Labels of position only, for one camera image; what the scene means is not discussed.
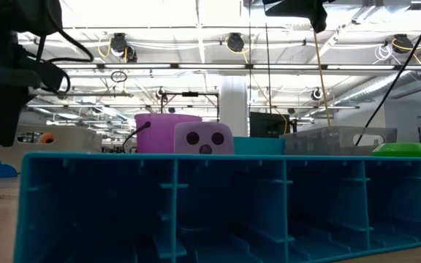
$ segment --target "teal box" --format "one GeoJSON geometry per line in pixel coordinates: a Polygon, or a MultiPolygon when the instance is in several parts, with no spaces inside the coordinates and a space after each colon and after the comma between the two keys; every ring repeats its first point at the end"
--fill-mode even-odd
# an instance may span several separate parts
{"type": "Polygon", "coordinates": [[[235,154],[284,155],[285,139],[234,137],[235,154]]]}

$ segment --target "black monitor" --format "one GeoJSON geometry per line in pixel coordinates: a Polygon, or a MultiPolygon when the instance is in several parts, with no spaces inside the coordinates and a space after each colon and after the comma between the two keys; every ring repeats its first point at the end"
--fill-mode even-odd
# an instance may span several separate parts
{"type": "MultiPolygon", "coordinates": [[[[287,119],[287,133],[290,133],[289,115],[287,119]]],[[[259,138],[278,138],[284,134],[285,120],[280,114],[249,113],[249,136],[259,138]]]]}

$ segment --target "orange ball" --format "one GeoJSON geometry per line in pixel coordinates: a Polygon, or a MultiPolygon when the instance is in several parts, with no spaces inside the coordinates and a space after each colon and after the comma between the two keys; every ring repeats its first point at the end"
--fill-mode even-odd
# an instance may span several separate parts
{"type": "Polygon", "coordinates": [[[52,143],[55,140],[55,137],[51,133],[45,133],[40,136],[40,143],[52,143]]]}

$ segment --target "purple cube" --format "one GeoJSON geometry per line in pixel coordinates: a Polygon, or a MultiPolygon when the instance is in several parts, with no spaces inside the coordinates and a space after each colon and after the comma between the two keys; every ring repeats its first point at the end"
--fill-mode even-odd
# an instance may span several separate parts
{"type": "Polygon", "coordinates": [[[175,153],[234,154],[232,131],[222,123],[178,123],[175,153]]]}

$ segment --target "purple plastic cup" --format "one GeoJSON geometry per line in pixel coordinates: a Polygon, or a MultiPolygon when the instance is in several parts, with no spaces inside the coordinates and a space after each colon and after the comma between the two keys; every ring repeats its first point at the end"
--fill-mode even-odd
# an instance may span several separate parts
{"type": "Polygon", "coordinates": [[[173,153],[175,126],[178,123],[202,121],[201,117],[181,114],[147,113],[137,114],[136,127],[150,121],[151,126],[137,134],[138,153],[173,153]]]}

